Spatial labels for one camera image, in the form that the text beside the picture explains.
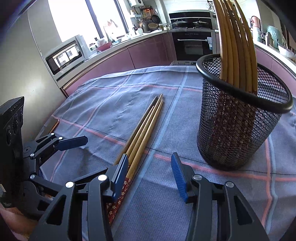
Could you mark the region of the left hand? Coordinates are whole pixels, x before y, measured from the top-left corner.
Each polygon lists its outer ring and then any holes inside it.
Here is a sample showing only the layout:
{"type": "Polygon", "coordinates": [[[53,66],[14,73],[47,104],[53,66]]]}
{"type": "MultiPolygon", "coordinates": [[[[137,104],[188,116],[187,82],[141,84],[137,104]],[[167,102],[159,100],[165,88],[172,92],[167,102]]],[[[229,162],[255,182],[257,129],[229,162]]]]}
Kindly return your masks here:
{"type": "Polygon", "coordinates": [[[28,240],[38,224],[36,220],[27,218],[15,207],[4,208],[1,204],[1,215],[14,236],[19,240],[28,240]]]}

